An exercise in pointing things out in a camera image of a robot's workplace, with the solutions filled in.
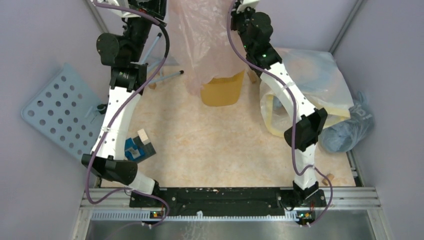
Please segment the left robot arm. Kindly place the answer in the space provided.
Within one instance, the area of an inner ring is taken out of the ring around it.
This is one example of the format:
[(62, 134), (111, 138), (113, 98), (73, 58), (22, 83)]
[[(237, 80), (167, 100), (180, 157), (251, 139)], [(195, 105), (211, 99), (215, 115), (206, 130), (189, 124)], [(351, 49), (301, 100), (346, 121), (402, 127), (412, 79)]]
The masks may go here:
[(152, 81), (146, 64), (140, 59), (152, 26), (160, 29), (165, 39), (162, 67), (170, 53), (170, 36), (164, 21), (167, 3), (164, 0), (95, 0), (93, 5), (107, 9), (124, 21), (122, 34), (102, 33), (96, 40), (100, 61), (111, 69), (108, 102), (100, 134), (81, 162), (89, 175), (116, 182), (142, 193), (141, 200), (149, 207), (160, 202), (156, 181), (144, 175), (138, 164), (125, 159), (126, 134), (135, 107), (145, 87)]

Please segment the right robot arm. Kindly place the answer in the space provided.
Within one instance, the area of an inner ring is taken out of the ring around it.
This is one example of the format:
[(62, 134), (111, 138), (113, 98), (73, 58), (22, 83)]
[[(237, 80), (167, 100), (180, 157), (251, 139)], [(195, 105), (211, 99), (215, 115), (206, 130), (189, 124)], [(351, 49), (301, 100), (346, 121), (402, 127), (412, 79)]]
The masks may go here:
[(320, 133), (328, 117), (324, 108), (311, 103), (292, 80), (282, 57), (270, 43), (274, 31), (270, 17), (256, 11), (257, 0), (234, 0), (227, 14), (227, 31), (235, 31), (241, 39), (244, 61), (273, 92), (289, 117), (292, 126), (283, 133), (291, 148), (293, 200), (307, 206), (319, 190), (316, 178), (315, 153)]

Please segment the pink plastic trash bag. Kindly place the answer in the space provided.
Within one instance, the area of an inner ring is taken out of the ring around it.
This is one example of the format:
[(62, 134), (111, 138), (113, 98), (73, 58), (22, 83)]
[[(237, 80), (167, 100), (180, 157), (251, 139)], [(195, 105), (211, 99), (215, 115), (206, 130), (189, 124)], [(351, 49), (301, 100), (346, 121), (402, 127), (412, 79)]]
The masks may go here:
[(227, 33), (230, 0), (170, 0), (167, 31), (170, 54), (186, 74), (185, 86), (199, 95), (203, 85), (214, 78), (228, 78), (245, 70), (247, 65), (233, 51), (244, 47), (237, 34)]

